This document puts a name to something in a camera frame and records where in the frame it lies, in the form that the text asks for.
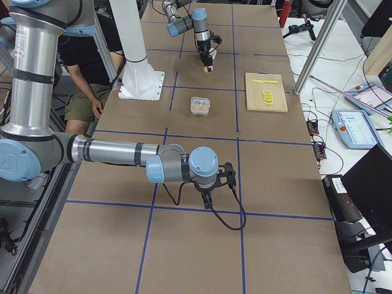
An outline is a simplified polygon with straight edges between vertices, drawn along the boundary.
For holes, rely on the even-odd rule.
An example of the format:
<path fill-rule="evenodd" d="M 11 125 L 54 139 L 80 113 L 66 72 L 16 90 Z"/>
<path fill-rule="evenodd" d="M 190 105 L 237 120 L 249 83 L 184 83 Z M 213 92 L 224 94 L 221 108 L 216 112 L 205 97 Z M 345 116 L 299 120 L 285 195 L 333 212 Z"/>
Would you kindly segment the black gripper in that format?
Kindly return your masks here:
<path fill-rule="evenodd" d="M 194 187 L 201 193 L 205 209 L 213 209 L 212 191 L 215 189 L 217 179 L 213 179 L 209 183 L 200 183 L 193 180 Z"/>
<path fill-rule="evenodd" d="M 197 43 L 198 52 L 201 58 L 203 58 L 203 65 L 212 66 L 212 58 L 211 55 L 211 38 L 212 32 L 211 30 L 205 30 L 202 32 L 195 33 L 195 39 Z"/>

